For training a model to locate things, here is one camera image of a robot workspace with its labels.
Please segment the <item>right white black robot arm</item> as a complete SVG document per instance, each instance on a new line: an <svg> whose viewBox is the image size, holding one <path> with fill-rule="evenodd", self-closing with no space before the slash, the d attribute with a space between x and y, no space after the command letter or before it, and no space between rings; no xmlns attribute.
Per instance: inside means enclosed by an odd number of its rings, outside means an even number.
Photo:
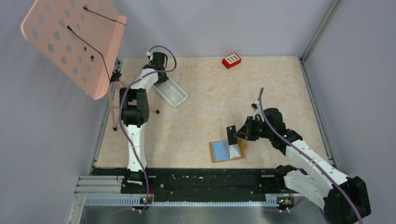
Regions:
<svg viewBox="0 0 396 224"><path fill-rule="evenodd" d="M277 108L261 110L253 103L254 116L248 116L235 137L256 141L268 139L273 148L296 162L278 166L274 187L279 192L289 189L316 204L330 224L363 222L371 214L366 183L350 177L319 156L296 131L286 128Z"/></svg>

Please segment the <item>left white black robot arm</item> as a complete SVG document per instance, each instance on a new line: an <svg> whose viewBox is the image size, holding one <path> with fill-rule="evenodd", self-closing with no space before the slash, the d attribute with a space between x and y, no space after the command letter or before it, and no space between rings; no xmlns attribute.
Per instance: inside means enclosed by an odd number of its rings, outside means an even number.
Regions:
<svg viewBox="0 0 396 224"><path fill-rule="evenodd" d="M141 74L128 87L120 90L119 120L128 140L128 165L125 185L132 186L139 193L149 193L150 181L144 153L144 132L150 110L148 91L155 84L168 79L165 68L168 57L161 52L147 53L149 62Z"/></svg>

